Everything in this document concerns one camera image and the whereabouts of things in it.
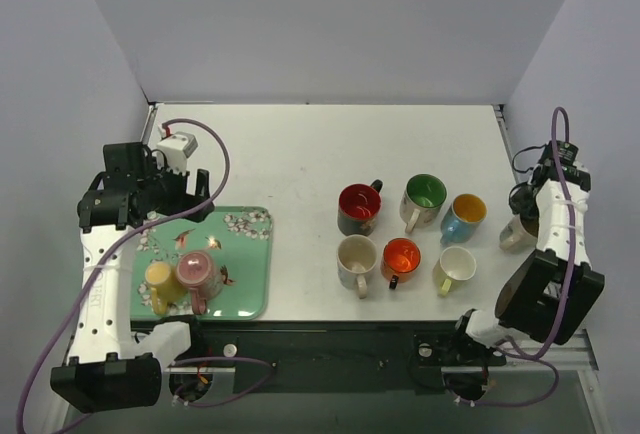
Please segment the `cream mug green inside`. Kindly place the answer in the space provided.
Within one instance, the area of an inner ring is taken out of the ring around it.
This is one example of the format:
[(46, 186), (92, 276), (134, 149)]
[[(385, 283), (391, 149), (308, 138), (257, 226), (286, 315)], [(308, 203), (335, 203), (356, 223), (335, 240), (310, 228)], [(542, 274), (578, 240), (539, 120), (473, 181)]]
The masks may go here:
[(438, 216), (445, 200), (447, 189), (436, 176), (417, 174), (411, 177), (404, 190), (399, 214), (405, 224), (405, 233), (430, 225)]

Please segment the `blue mug yellow inside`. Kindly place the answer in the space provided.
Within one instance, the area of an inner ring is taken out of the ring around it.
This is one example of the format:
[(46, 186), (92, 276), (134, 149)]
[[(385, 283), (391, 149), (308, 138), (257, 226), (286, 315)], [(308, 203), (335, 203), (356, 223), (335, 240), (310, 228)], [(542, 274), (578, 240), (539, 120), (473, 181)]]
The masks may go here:
[(474, 194), (457, 196), (440, 224), (442, 246), (469, 241), (487, 216), (487, 206)]

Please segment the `orange mug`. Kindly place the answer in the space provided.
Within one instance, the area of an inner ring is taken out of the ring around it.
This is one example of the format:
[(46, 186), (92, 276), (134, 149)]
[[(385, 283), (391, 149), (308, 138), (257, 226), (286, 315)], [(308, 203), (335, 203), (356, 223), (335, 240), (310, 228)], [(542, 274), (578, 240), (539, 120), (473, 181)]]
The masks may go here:
[(388, 288), (395, 290), (400, 284), (409, 281), (416, 273), (422, 261), (419, 247), (408, 238), (394, 238), (384, 247), (381, 260), (381, 273)]

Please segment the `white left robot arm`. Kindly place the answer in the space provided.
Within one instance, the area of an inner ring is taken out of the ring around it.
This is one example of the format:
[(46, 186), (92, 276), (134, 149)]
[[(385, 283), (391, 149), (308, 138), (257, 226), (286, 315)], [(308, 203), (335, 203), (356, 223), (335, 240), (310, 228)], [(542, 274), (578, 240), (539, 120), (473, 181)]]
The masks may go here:
[(158, 322), (141, 341), (131, 331), (131, 288), (138, 236), (150, 213), (170, 216), (209, 199), (209, 173), (199, 170), (188, 193), (187, 160), (197, 142), (184, 133), (151, 150), (142, 142), (108, 144), (105, 168), (78, 203), (84, 254), (77, 327), (64, 364), (51, 371), (54, 392), (82, 413), (147, 407), (160, 396), (162, 374), (197, 351), (197, 322)]

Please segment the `pale yellow mug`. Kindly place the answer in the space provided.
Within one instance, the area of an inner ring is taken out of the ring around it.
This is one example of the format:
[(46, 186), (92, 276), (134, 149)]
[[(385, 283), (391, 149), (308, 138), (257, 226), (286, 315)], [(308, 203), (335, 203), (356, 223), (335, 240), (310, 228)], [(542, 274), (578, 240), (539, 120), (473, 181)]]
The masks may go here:
[(473, 254), (460, 246), (445, 248), (433, 268), (436, 292), (446, 297), (470, 281), (476, 274), (477, 261)]

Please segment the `cream seahorse mug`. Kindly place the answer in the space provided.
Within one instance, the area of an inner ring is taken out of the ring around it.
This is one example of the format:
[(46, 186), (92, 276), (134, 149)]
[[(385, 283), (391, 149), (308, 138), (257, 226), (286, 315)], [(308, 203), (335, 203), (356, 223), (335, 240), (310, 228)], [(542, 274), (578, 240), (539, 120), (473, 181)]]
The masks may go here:
[(359, 234), (345, 237), (336, 251), (341, 285), (354, 291), (359, 299), (365, 299), (377, 259), (377, 248), (368, 237)]

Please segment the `black mug red inside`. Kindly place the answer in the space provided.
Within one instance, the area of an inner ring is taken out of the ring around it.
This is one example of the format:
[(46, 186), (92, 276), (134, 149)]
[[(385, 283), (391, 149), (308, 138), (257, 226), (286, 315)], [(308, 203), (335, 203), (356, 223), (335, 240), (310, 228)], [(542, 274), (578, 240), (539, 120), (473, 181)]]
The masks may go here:
[(382, 206), (380, 191), (383, 182), (370, 185), (352, 184), (343, 189), (338, 199), (337, 225), (342, 234), (369, 236), (377, 222)]

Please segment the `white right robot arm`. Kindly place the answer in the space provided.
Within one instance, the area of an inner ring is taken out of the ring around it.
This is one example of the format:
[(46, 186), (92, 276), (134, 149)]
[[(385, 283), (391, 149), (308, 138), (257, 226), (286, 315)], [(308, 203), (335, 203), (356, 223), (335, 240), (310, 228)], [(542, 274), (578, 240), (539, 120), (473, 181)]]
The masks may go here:
[(515, 219), (537, 229), (535, 245), (501, 289), (493, 312), (471, 309), (459, 318), (451, 344), (461, 357), (490, 354), (516, 334), (545, 347), (563, 345), (603, 292), (605, 278), (591, 267), (584, 235), (591, 176), (576, 160), (577, 146), (559, 141), (557, 148), (564, 183), (547, 143), (529, 179), (510, 192)]

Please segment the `beige brown mug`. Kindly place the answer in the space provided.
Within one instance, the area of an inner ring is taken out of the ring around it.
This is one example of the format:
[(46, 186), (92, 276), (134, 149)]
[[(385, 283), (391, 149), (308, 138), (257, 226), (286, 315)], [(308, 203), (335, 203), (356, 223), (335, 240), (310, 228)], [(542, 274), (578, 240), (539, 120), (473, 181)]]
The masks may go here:
[(536, 247), (539, 223), (514, 215), (499, 235), (499, 247), (504, 252), (518, 253)]

